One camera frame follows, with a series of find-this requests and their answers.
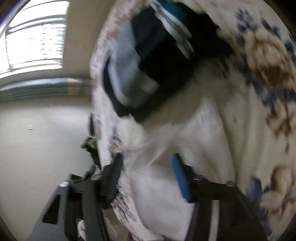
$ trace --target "blue gripper pad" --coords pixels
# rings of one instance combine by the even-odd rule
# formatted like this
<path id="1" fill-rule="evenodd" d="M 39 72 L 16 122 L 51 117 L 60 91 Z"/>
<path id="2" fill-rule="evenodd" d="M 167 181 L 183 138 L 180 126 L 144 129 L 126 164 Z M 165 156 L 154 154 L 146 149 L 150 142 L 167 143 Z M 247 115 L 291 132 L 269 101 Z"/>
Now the blue gripper pad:
<path id="1" fill-rule="evenodd" d="M 172 156 L 172 166 L 177 177 L 177 181 L 181 189 L 183 198 L 185 198 L 187 202 L 191 202 L 192 194 L 190 190 L 190 182 L 192 178 L 192 171 L 190 169 L 190 166 L 184 165 L 179 154 L 174 154 Z"/>

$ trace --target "window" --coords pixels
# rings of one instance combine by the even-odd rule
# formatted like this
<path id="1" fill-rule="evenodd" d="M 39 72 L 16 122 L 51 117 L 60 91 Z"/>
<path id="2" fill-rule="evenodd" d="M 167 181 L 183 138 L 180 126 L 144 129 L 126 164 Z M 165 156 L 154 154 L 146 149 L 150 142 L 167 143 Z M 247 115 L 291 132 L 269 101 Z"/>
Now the window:
<path id="1" fill-rule="evenodd" d="M 69 0 L 31 0 L 0 38 L 0 78 L 62 68 Z"/>

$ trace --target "bright window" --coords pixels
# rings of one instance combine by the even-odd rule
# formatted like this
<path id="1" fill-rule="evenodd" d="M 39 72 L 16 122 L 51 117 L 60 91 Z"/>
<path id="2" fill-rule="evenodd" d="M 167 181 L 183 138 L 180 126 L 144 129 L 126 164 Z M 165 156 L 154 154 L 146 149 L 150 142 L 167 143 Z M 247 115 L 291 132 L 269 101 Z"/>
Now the bright window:
<path id="1" fill-rule="evenodd" d="M 0 78 L 62 67 L 69 1 L 31 0 L 0 39 Z"/>

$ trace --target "wall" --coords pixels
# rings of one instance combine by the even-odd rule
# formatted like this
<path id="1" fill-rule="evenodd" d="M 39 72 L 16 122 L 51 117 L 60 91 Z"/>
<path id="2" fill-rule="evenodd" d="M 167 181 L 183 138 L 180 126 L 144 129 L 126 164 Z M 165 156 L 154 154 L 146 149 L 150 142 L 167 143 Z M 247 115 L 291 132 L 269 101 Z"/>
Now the wall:
<path id="1" fill-rule="evenodd" d="M 69 173 L 83 175 L 92 164 L 80 148 L 91 100 L 31 98 L 0 103 L 0 110 L 0 215 L 25 241 L 59 182 Z"/>
<path id="2" fill-rule="evenodd" d="M 42 78 L 89 78 L 89 61 L 114 0 L 71 0 L 64 47 L 63 68 L 15 74 L 0 85 Z"/>

